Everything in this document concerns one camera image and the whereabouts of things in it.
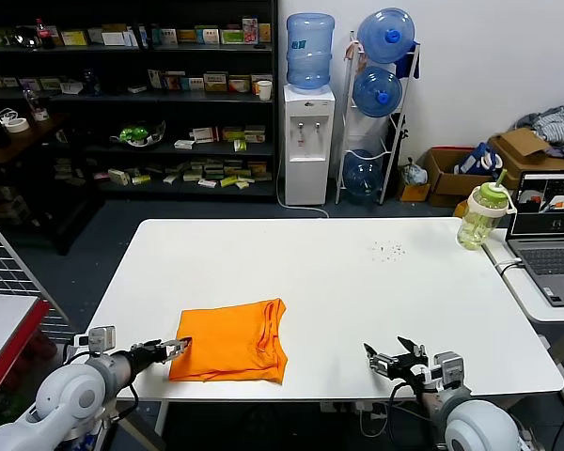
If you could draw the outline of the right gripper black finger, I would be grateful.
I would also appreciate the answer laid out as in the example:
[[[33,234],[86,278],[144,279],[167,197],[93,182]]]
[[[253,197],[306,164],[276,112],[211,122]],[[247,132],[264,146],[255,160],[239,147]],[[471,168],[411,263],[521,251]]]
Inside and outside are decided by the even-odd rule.
[[[423,345],[417,345],[412,340],[399,336],[398,341],[401,345],[406,349],[406,352],[403,353],[399,358],[401,360],[425,360],[426,359],[426,350]]]
[[[371,345],[364,343],[364,349],[368,357],[368,366],[372,371],[386,371],[389,364],[389,356],[377,352]]]

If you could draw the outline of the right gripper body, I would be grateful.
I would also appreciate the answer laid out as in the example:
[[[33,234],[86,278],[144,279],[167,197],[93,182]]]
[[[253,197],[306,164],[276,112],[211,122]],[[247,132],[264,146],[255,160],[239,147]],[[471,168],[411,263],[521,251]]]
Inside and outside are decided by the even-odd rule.
[[[390,380],[401,379],[409,381],[415,376],[412,371],[414,366],[428,364],[428,355],[426,353],[414,354],[407,352],[396,356],[381,353],[380,358],[384,363],[383,375]]]

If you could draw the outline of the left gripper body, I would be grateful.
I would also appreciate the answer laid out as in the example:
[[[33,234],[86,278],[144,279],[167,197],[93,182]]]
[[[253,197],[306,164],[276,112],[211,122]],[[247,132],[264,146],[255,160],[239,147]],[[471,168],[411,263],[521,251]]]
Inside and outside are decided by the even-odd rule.
[[[161,342],[134,345],[130,349],[130,354],[136,365],[152,365],[165,362],[167,359],[166,347]]]

